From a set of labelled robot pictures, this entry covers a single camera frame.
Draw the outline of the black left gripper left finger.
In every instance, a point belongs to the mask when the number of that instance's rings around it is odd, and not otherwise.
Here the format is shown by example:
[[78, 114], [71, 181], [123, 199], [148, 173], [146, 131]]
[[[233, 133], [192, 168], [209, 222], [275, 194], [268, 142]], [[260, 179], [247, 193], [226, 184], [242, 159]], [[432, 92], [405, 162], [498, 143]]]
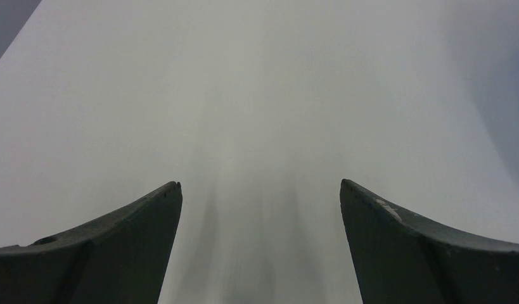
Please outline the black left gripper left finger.
[[183, 195], [169, 182], [28, 246], [0, 248], [0, 303], [156, 303]]

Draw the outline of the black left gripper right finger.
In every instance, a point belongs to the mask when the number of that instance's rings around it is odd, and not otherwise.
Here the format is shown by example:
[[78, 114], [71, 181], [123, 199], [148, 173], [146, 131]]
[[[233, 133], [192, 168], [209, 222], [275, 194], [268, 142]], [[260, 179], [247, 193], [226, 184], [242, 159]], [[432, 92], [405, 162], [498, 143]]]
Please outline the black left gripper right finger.
[[352, 180], [340, 207], [364, 303], [519, 303], [519, 244], [461, 231]]

